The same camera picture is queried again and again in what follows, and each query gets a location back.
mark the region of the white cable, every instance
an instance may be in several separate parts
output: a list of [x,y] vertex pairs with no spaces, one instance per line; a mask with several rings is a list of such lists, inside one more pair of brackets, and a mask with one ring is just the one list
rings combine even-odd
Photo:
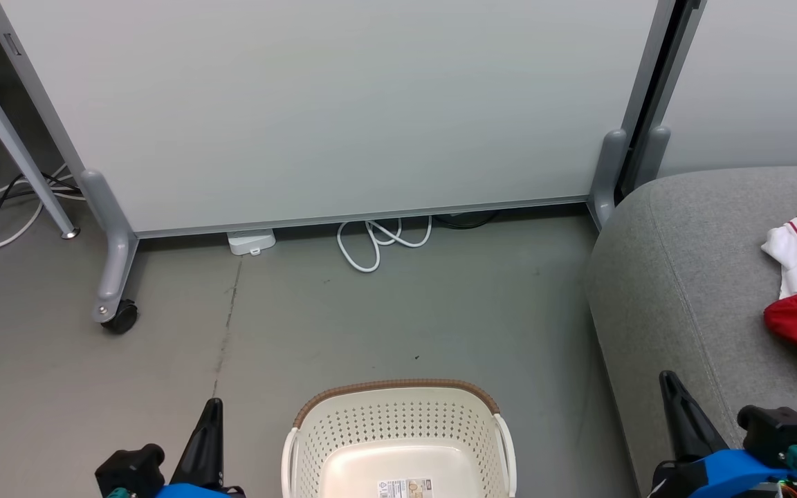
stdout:
[[[426,220],[426,236],[423,237],[423,240],[420,242],[408,242],[407,240],[402,239],[399,237],[401,235],[401,218],[398,219],[398,229],[396,229],[396,233],[392,233],[389,230],[386,230],[383,226],[373,220],[366,220],[365,221],[365,230],[367,230],[367,236],[370,237],[371,243],[374,245],[374,265],[370,268],[365,268],[361,265],[358,265],[346,252],[346,248],[342,244],[342,229],[346,226],[346,223],[341,223],[340,227],[338,228],[338,246],[340,247],[340,251],[346,258],[346,261],[352,265],[352,268],[357,269],[363,273],[371,273],[377,268],[380,268],[380,246],[391,246],[393,243],[398,242],[401,243],[402,246],[405,247],[420,247],[426,243],[427,240],[430,239],[430,234],[432,233],[432,216],[427,216]],[[382,231],[386,234],[390,240],[380,240],[374,236],[374,230],[372,227],[375,227],[377,230]]]
[[[51,174],[51,176],[56,178],[57,174],[60,173],[61,171],[63,171],[64,168],[66,168],[66,163],[63,163],[62,165],[60,165],[60,167],[57,168],[57,171],[55,171],[54,174]],[[63,182],[63,180],[68,180],[68,179],[70,179],[72,177],[73,177],[72,174],[67,174],[67,176],[61,176],[60,178],[58,178],[58,180]],[[18,180],[14,184],[16,185],[18,183],[27,183],[27,182],[26,182],[26,180]],[[60,198],[73,199],[73,201],[85,201],[85,198],[83,198],[83,196],[71,196],[71,195],[57,193],[58,190],[61,190],[61,192],[62,192],[62,190],[70,190],[70,192],[72,192],[73,189],[71,189],[69,187],[56,186],[56,184],[54,184],[54,182],[51,181],[51,180],[48,180],[48,185],[51,185],[51,190],[54,190],[54,195],[59,196]],[[0,193],[4,192],[4,190],[6,190],[6,189],[7,189],[7,187],[1,188],[0,189]],[[35,208],[35,212],[33,212],[33,216],[29,219],[29,221],[27,221],[26,224],[20,230],[17,231],[17,233],[15,233],[14,235],[8,237],[8,239],[4,239],[2,242],[0,242],[0,247],[8,246],[9,243],[14,242],[15,240],[18,239],[18,237],[20,237],[27,230],[29,230],[29,227],[31,227],[32,224],[35,223],[35,220],[38,219],[40,212],[42,212],[42,202],[41,201],[39,201],[39,205]]]
[[32,224],[35,222],[35,219],[39,217],[39,212],[42,212],[42,202],[39,202],[38,207],[36,207],[35,212],[33,212],[33,217],[26,222],[26,225],[24,225],[22,229],[18,230],[17,233],[8,237],[8,239],[4,239],[2,242],[0,242],[0,247],[8,246],[9,243],[14,242],[17,240],[17,237],[20,237],[25,231],[29,230],[29,227],[32,226]]

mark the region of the whiteboard stand leg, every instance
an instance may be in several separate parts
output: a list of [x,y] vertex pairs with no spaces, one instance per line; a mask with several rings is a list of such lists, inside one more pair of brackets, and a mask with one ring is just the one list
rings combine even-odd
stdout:
[[595,166],[592,189],[586,201],[592,221],[595,221],[595,227],[600,231],[616,207],[614,189],[617,180],[620,179],[620,169],[623,168],[623,160],[626,158],[626,147],[626,132],[622,129],[608,131],[601,142],[601,153]]
[[632,179],[632,189],[638,189],[645,183],[657,179],[663,155],[666,154],[666,147],[670,144],[670,136],[672,136],[672,132],[665,126],[653,127],[648,132],[645,144],[642,145],[638,170],[635,172],[635,178]]
[[54,192],[48,186],[47,180],[42,176],[38,166],[35,166],[35,161],[30,157],[29,151],[26,146],[20,141],[20,137],[14,130],[12,124],[8,120],[6,113],[2,110],[0,105],[0,141],[6,148],[10,157],[13,158],[17,167],[20,168],[20,173],[26,177],[26,180],[33,187],[36,195],[39,196],[39,201],[44,204],[45,209],[51,218],[54,218],[54,223],[60,229],[61,237],[63,239],[74,239],[79,234],[79,230],[73,226],[72,221],[66,216],[60,202],[54,197]]
[[137,236],[127,223],[124,212],[113,195],[107,180],[98,171],[86,169],[80,174],[82,191],[88,199],[98,223],[107,234],[107,263],[100,278],[98,299],[91,316],[111,331],[124,333],[134,325],[137,308],[134,302],[122,299],[127,275],[137,252]]

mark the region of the floor crack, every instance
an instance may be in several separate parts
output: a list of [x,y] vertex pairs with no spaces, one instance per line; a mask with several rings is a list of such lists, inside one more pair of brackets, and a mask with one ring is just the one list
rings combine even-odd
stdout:
[[232,297],[230,298],[230,312],[227,314],[227,324],[225,325],[223,340],[221,341],[221,350],[217,354],[217,367],[214,369],[214,388],[211,397],[217,396],[217,381],[221,377],[223,364],[227,359],[227,348],[230,347],[230,323],[232,322],[233,308],[235,308],[235,295],[238,294],[238,279],[241,275],[241,264],[244,262],[244,256],[241,256],[238,261],[238,268],[235,269],[235,282],[232,286]]
[[592,351],[592,344],[589,343],[589,353],[586,354],[587,365],[586,365],[586,381],[584,382],[583,409],[580,410],[580,425],[578,426],[578,428],[576,428],[576,441],[574,442],[574,448],[580,447],[580,441],[581,439],[583,439],[583,429],[585,429],[586,426],[586,410],[589,409],[589,397],[591,397],[589,396],[589,391],[591,390],[589,384],[591,384],[592,382],[592,373],[593,373],[592,371],[597,367],[597,365],[595,365],[596,363],[594,358],[595,354],[597,353]]

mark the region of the label sticker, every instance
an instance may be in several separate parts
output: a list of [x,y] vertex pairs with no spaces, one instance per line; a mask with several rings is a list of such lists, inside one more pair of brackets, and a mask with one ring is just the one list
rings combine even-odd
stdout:
[[432,498],[432,479],[382,480],[377,492],[377,498]]

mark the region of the caster wheel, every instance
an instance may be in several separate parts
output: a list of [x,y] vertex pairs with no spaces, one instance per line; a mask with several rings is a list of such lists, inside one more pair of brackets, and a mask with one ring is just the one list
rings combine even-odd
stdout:
[[134,304],[133,300],[123,299],[120,300],[119,308],[116,309],[113,318],[107,322],[103,322],[101,325],[108,331],[121,335],[130,331],[131,327],[134,327],[136,321],[137,306]]

